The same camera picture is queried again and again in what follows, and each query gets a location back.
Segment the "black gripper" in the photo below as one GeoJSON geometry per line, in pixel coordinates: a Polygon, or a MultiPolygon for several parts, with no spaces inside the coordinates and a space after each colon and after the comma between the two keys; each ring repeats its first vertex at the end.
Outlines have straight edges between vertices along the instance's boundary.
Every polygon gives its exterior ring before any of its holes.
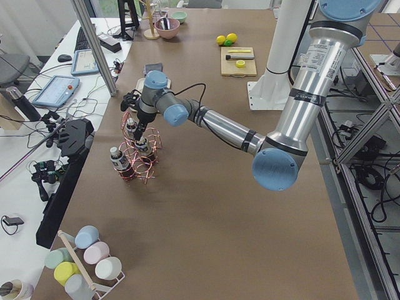
{"type": "Polygon", "coordinates": [[[148,113],[148,112],[143,111],[141,108],[138,108],[137,109],[137,118],[138,118],[139,122],[137,124],[136,132],[134,133],[135,141],[139,141],[142,138],[148,124],[155,120],[156,113],[155,112],[148,113]]]}

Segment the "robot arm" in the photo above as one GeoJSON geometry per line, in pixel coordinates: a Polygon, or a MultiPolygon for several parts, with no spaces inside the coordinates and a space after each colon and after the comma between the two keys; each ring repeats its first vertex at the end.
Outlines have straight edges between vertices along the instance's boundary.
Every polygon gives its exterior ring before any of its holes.
{"type": "Polygon", "coordinates": [[[278,109],[274,131],[262,136],[195,100],[179,99],[167,76],[151,71],[134,107],[140,129],[156,114],[172,126],[191,120],[236,149],[252,154],[264,188],[282,191],[298,178],[307,138],[346,53],[363,44],[379,1],[283,1],[265,73],[248,89],[256,109],[278,109]]]}

